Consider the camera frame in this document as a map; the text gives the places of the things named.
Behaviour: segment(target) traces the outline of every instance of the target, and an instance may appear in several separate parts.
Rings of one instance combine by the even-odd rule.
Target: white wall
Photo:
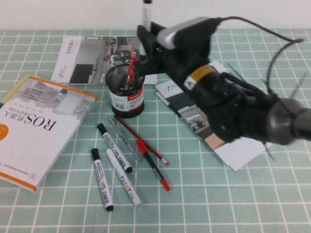
[[[142,0],[0,0],[0,30],[136,29]],[[311,0],[154,0],[163,26],[197,16],[241,16],[269,28],[311,28]],[[236,20],[222,28],[251,27]]]

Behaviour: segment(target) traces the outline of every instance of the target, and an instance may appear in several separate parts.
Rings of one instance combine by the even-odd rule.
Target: orange circle
[[[9,133],[9,128],[6,125],[0,124],[0,141],[3,140]]]

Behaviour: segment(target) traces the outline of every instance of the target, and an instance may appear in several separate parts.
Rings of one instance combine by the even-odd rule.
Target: orange stripe
[[[30,76],[30,78],[31,78],[31,79],[34,79],[34,80],[38,80],[38,81],[44,82],[44,83],[53,84],[53,85],[55,85],[55,86],[60,86],[60,87],[62,87],[62,88],[65,88],[65,89],[68,89],[68,90],[71,90],[71,91],[79,92],[79,93],[84,94],[84,95],[87,95],[87,96],[91,96],[91,97],[95,98],[95,100],[97,101],[97,96],[96,96],[96,95],[93,95],[93,94],[88,93],[88,92],[86,92],[86,91],[81,91],[81,90],[76,89],[76,88],[73,88],[73,87],[71,87],[71,86],[62,85],[62,84],[55,83],[55,82],[52,82],[52,81],[49,81],[49,80],[37,78],[37,77],[34,77],[34,76]]]
[[[30,183],[27,183],[27,182],[25,182],[25,181],[22,181],[22,180],[20,180],[20,179],[17,179],[17,178],[15,178],[15,177],[13,177],[13,176],[10,176],[10,175],[8,175],[8,174],[5,174],[5,173],[0,172],[0,176],[2,176],[2,177],[4,177],[4,178],[7,178],[8,180],[14,181],[14,182],[16,182],[16,183],[18,183],[18,184],[21,184],[21,185],[23,185],[23,186],[25,186],[25,187],[27,187],[27,188],[30,188],[30,189],[32,189],[32,190],[34,190],[34,191],[37,190],[37,187],[36,187],[36,186],[34,186],[34,185],[30,184]]]

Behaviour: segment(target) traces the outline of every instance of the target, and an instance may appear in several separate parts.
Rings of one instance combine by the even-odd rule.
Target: table surface
[[[306,72],[308,79],[296,98],[309,107],[311,30],[277,31],[302,37],[305,43],[280,56],[272,87],[289,96]],[[135,35],[135,31],[0,31],[0,98],[25,74],[49,79],[64,35]],[[230,63],[251,84],[264,88],[260,78],[280,46],[278,38],[260,30],[224,29],[214,35],[210,57]],[[159,83],[167,80],[159,75]],[[166,167],[157,160],[172,188],[166,192],[147,162],[136,162],[111,127],[107,87],[77,87],[96,94],[97,103],[35,193],[0,181],[0,233],[311,232],[311,143],[273,145],[270,151],[276,162],[263,153],[234,172],[168,109],[154,86],[146,86],[143,113],[126,122],[170,162]],[[144,203],[141,207],[133,207],[104,153],[108,147],[95,128],[99,122],[107,125],[134,168],[128,176]],[[121,129],[134,143],[133,136]],[[100,150],[111,185],[115,210],[110,213],[103,208],[95,176],[90,155],[94,147]]]

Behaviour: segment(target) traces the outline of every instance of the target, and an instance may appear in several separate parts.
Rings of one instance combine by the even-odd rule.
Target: red pencil
[[[129,127],[120,117],[115,115],[115,119],[117,119],[122,125],[125,126],[125,128],[128,129],[129,132],[132,133],[136,138],[141,139],[146,147],[153,153],[155,154],[163,163],[165,163],[166,166],[169,166],[170,163],[167,162],[155,149],[153,149],[148,143],[146,143],[131,127]]]

